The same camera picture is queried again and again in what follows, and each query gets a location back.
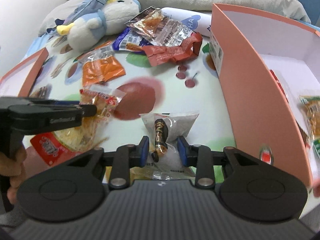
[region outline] yellow beak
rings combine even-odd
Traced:
[[[67,35],[70,32],[70,29],[75,25],[74,23],[70,23],[69,25],[59,25],[57,26],[57,32],[60,35]]]
[[[116,0],[107,0],[107,4],[115,2]]]

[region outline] plush toy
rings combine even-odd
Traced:
[[[60,35],[67,35],[71,48],[86,51],[103,36],[122,32],[126,22],[139,14],[137,0],[107,0],[97,12],[82,15],[69,25],[57,26]]]

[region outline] blue snack package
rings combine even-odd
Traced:
[[[116,40],[113,42],[112,47],[114,50],[126,50],[133,52],[143,52],[141,47],[152,45],[146,39],[142,38],[130,27],[127,27]]]

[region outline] food wrapper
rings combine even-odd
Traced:
[[[320,157],[320,96],[300,96],[300,100],[307,110],[313,149]]]
[[[112,47],[114,50],[126,50],[133,52],[141,52],[142,47],[150,45],[146,39],[142,38],[130,27],[127,27],[116,40],[113,42]]]
[[[157,66],[166,62],[179,64],[181,61],[197,57],[202,45],[200,33],[193,33],[192,36],[183,40],[180,46],[144,46],[142,50],[146,53],[150,65]]]
[[[179,46],[194,32],[179,21],[163,16],[161,9],[149,7],[126,23],[152,45]]]
[[[273,71],[272,69],[270,69],[270,73],[271,73],[271,75],[273,76],[273,78],[275,79],[275,81],[277,82],[278,87],[280,88],[280,90],[281,90],[282,94],[284,95],[285,99],[286,99],[287,102],[289,103],[288,95],[285,93],[285,91],[284,91],[284,89],[283,89],[283,87],[282,87],[282,85],[281,85],[278,77],[276,76],[276,74],[274,73],[274,71]]]
[[[133,173],[150,179],[194,179],[190,167],[183,167],[177,150],[177,137],[187,136],[199,113],[141,114],[147,128],[150,149],[146,166]]]
[[[54,132],[38,134],[31,144],[50,166],[55,166],[99,145],[106,138],[96,138],[97,130],[102,129],[110,120],[111,114],[124,97],[119,90],[92,85],[80,90],[80,104],[97,106],[95,116],[83,117],[82,125]]]
[[[84,87],[125,75],[124,68],[114,57],[111,45],[89,52],[79,62],[83,64]]]

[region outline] metal screw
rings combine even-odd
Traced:
[[[126,180],[123,179],[123,178],[115,178],[115,179],[112,179],[110,181],[110,183],[113,185],[113,186],[116,186],[116,187],[120,187],[120,186],[123,186],[124,184],[126,184]]]
[[[213,184],[213,180],[210,178],[201,178],[198,180],[198,184],[201,186],[211,186]]]

